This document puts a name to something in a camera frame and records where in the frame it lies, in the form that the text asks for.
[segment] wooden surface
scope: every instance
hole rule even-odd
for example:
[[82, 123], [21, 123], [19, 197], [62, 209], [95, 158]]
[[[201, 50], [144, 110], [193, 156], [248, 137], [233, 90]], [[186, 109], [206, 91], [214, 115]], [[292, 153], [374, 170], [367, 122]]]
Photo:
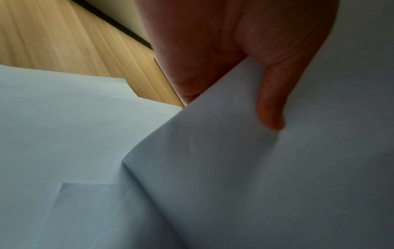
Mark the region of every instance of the wooden surface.
[[0, 64], [125, 78], [139, 97], [183, 106], [152, 50], [69, 0], [0, 0]]

